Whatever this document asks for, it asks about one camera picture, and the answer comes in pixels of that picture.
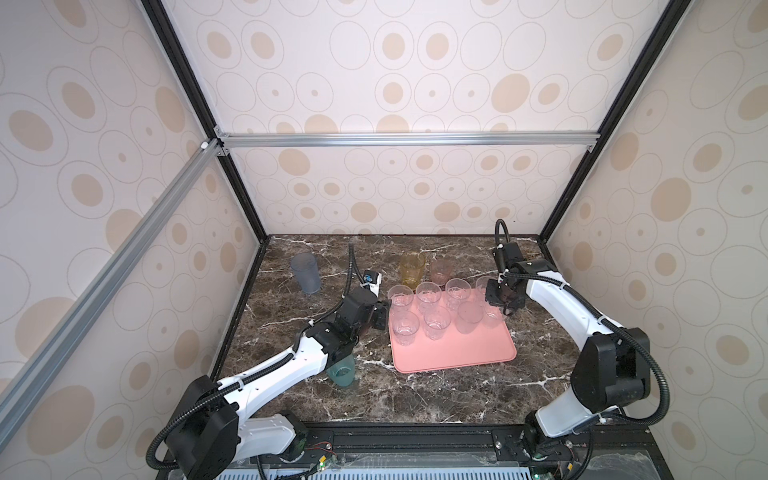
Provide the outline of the clear tall faceted glass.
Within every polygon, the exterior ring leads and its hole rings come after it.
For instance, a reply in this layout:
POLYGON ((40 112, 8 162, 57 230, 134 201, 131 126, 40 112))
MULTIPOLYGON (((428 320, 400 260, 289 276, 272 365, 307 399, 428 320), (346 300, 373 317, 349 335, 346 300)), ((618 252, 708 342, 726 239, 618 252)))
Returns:
POLYGON ((490 276, 490 275, 484 275, 484 276, 479 277, 476 280, 476 282, 475 282, 475 291, 476 291, 476 293, 480 297, 484 297, 485 293, 486 293, 486 290, 487 290, 488 283, 491 280, 494 280, 494 279, 495 279, 495 277, 494 276, 490 276))

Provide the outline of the frosted dotted tumbler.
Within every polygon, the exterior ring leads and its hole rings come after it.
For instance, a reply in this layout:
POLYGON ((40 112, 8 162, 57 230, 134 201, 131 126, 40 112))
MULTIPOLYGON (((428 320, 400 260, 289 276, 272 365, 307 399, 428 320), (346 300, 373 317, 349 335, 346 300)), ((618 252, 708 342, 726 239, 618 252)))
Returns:
POLYGON ((482 305, 482 325, 486 328, 495 328, 504 322, 504 314, 499 307, 484 303, 482 305))

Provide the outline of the clear small round glass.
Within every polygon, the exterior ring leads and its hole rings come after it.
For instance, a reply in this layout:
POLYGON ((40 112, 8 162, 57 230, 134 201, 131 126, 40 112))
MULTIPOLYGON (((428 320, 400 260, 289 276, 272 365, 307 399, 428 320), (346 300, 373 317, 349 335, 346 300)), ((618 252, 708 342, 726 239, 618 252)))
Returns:
POLYGON ((456 328, 461 334, 468 335, 477 328, 483 317, 483 308, 477 302, 462 302, 456 311, 456 328))

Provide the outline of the clear faceted short tumbler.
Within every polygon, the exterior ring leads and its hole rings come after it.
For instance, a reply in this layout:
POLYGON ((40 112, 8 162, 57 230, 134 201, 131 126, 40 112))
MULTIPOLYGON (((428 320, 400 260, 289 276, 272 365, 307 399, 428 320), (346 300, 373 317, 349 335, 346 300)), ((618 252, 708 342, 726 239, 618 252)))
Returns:
POLYGON ((452 278, 445 284, 445 305, 449 310, 456 311, 459 305, 469 301, 472 296, 471 285, 460 278, 452 278))

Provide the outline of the clear wide faceted tumbler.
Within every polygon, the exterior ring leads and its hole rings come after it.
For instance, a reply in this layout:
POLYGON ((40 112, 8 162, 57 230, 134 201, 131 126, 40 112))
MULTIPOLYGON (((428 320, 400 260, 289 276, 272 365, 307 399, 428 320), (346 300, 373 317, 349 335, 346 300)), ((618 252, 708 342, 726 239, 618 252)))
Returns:
POLYGON ((420 328, 419 318, 412 312, 402 312, 390 321, 395 342, 401 346, 414 343, 420 328))

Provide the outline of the blue translucent tall cup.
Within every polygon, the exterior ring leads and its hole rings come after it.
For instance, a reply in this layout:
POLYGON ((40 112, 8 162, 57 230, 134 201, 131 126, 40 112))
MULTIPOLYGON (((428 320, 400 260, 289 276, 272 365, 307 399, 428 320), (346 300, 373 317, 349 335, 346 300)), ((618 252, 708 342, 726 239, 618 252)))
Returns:
POLYGON ((290 261, 290 268, 301 290, 308 295, 320 291, 322 282, 316 257, 311 252, 295 255, 290 261))

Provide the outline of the clear large wide glass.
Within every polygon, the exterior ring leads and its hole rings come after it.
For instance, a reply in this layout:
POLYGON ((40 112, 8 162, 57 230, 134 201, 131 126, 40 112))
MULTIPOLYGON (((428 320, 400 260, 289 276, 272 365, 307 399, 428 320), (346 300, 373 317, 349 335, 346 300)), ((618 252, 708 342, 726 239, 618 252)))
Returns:
POLYGON ((425 335, 433 341, 441 339, 452 323, 450 311, 441 306, 426 311, 423 320, 425 335))

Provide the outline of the pink plastic tray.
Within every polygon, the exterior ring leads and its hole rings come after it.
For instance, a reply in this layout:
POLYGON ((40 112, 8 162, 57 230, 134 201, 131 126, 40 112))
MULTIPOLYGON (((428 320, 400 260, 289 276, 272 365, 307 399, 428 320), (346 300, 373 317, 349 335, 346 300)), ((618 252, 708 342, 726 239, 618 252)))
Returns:
MULTIPOLYGON (((477 299, 477 293, 472 291, 469 301, 484 304, 477 299)), ((439 306, 446 308, 445 294, 439 306)), ((401 346, 395 342, 390 321, 398 314, 390 313, 388 333, 394 366, 401 373, 418 373, 446 369, 456 369, 484 364, 504 363, 512 361, 517 356, 517 349, 505 322, 495 328, 486 328, 481 323, 468 335, 461 334, 456 328, 456 311, 449 310, 452 323, 445 335, 436 341, 425 335, 424 313, 418 310, 418 302, 414 297, 411 308, 406 312, 414 313, 420 321, 420 328, 413 344, 401 346)))

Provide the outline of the yellow translucent tall glass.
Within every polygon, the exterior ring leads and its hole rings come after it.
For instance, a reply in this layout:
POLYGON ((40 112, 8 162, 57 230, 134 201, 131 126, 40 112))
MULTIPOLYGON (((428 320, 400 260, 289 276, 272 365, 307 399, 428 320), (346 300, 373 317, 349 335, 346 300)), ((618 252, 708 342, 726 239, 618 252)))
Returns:
POLYGON ((401 283, 415 290, 422 282, 425 266, 426 258, 422 253, 403 254, 399 261, 401 283))

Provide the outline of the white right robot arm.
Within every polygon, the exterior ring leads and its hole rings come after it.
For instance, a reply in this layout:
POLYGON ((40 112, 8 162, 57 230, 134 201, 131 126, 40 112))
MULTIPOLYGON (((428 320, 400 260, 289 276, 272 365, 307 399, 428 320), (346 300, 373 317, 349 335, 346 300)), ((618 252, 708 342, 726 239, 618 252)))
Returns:
POLYGON ((510 316, 531 300, 546 309, 579 348, 570 387, 529 416, 529 430, 558 438, 605 414, 645 399, 651 391, 650 343, 592 306, 545 260, 526 260, 515 242, 495 241, 498 275, 485 301, 510 316))

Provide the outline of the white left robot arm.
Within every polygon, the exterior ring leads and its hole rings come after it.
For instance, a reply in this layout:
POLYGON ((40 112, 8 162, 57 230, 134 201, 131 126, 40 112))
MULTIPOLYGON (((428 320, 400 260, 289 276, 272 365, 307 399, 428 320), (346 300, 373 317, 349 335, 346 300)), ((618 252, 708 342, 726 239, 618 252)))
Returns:
POLYGON ((273 455, 302 457, 308 430, 289 412, 256 412, 303 380, 347 359, 370 328, 386 324, 379 299, 381 276, 367 270, 358 287, 302 330, 283 352, 240 374, 194 380, 167 425, 151 441, 146 462, 154 470, 180 470, 187 479, 214 479, 231 463, 273 455))

